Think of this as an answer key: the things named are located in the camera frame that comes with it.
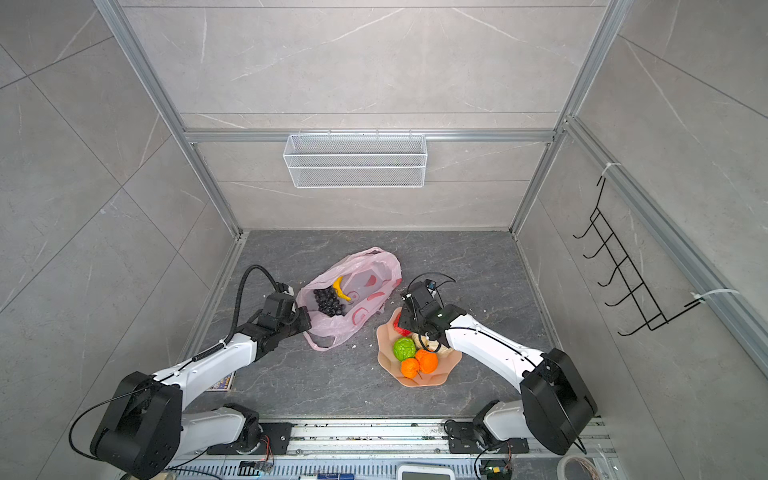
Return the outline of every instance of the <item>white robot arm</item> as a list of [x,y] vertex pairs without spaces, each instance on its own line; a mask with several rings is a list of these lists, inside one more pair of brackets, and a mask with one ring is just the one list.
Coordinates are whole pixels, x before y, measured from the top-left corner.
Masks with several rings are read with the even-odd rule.
[[[254,269],[267,275],[275,292],[266,298],[264,308],[238,326],[243,287]],[[532,434],[563,455],[597,411],[568,356],[556,349],[543,353],[513,342],[459,307],[438,303],[435,291],[431,280],[411,282],[403,294],[400,326],[475,357],[521,393],[522,400],[491,402],[480,411],[473,422],[478,443],[493,449],[508,439]],[[211,446],[231,453],[253,452],[262,438],[259,416],[253,410],[230,404],[212,412],[181,412],[220,379],[274,350],[280,340],[310,327],[306,307],[296,306],[287,285],[276,283],[261,266],[249,267],[240,281],[227,337],[152,375],[126,376],[91,441],[93,456],[74,444],[72,448],[142,480],[157,475],[178,455]]]
[[564,455],[598,411],[568,355],[513,342],[456,305],[443,305],[436,292],[435,282],[414,279],[402,295],[399,326],[476,358],[521,394],[521,400],[494,401],[481,409],[472,422],[478,443],[493,449],[508,439],[532,435]]

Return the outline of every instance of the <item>banana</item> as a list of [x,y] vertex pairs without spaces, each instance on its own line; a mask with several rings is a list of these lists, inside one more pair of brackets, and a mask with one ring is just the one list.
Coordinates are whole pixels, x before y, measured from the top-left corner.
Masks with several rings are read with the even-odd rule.
[[347,302],[351,302],[352,299],[348,297],[347,295],[344,295],[344,292],[341,291],[341,279],[344,278],[343,276],[340,276],[336,279],[335,282],[333,282],[333,289],[336,291],[336,295],[343,298]]

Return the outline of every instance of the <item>fruit plate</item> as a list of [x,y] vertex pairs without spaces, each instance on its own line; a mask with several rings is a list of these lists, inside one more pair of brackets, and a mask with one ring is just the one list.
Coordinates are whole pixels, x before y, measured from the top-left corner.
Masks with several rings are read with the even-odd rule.
[[439,363],[437,369],[432,373],[419,372],[421,377],[417,375],[413,380],[403,376],[400,372],[400,361],[397,360],[395,353],[392,351],[395,341],[403,338],[392,326],[400,314],[401,308],[395,310],[392,318],[387,323],[376,329],[376,338],[379,341],[379,365],[404,386],[442,385],[448,379],[448,374],[453,370],[453,367],[462,359],[462,353],[454,350],[448,355],[438,355]]

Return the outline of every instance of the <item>pink plastic bag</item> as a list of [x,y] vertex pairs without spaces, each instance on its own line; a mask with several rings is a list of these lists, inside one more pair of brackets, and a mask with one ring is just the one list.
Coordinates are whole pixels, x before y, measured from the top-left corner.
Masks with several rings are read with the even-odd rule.
[[[327,316],[317,311],[314,290],[333,285],[340,276],[344,277],[341,290],[352,301],[340,299],[345,315]],[[296,303],[306,306],[310,311],[312,329],[304,332],[306,341],[320,352],[341,345],[360,330],[368,318],[384,307],[384,302],[401,281],[400,262],[390,252],[373,247],[345,257],[312,280],[296,296]],[[318,346],[310,333],[318,337],[332,337],[333,343],[328,347]]]

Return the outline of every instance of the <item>wire basket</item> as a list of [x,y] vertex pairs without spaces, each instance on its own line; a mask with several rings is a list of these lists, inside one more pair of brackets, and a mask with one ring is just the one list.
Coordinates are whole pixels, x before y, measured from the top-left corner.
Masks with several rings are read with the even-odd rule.
[[294,134],[283,158],[296,188],[423,187],[421,134]]

